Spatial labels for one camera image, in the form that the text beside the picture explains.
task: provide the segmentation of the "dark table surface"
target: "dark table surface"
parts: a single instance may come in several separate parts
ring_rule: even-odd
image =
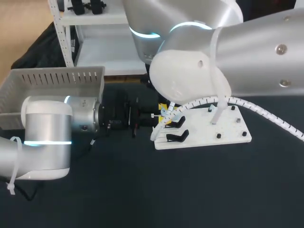
[[[127,88],[143,105],[157,102],[142,85],[106,85],[104,98]],[[247,100],[304,130],[304,97]],[[304,142],[241,109],[252,134],[246,144],[157,151],[152,130],[100,138],[71,163],[70,173],[46,181],[32,202],[0,183],[0,228],[286,228],[304,226]],[[6,131],[5,137],[24,131]],[[72,156],[90,135],[73,135]],[[17,181],[29,194],[35,181]]]

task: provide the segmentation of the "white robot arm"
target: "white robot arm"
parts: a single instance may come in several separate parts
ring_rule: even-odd
[[[152,62],[151,81],[168,100],[185,104],[217,95],[202,71],[219,27],[216,66],[232,95],[304,94],[303,8],[243,23],[233,0],[123,2],[139,57]]]

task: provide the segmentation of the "white shelf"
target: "white shelf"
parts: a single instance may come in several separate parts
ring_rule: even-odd
[[[64,26],[128,24],[121,0],[108,0],[105,1],[105,3],[107,6],[104,12],[99,15],[94,15],[92,11],[88,9],[85,9],[85,14],[79,16],[71,10],[65,10],[63,17],[60,19],[61,24]]]
[[[104,66],[105,75],[142,75],[146,73],[131,34],[86,38],[76,59],[77,67]]]

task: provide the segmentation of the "wooden floor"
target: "wooden floor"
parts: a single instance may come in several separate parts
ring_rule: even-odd
[[[51,22],[47,0],[0,0],[0,83]]]

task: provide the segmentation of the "yellow label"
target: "yellow label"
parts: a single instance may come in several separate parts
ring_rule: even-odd
[[[166,104],[158,104],[158,110],[161,110],[161,109],[165,109],[165,110],[168,110],[168,107]],[[162,120],[164,119],[164,117],[162,116],[159,116],[158,117],[158,122],[160,123]]]
[[[166,104],[158,104],[158,110],[161,110],[162,108],[164,108],[165,110],[168,110],[168,107]]]

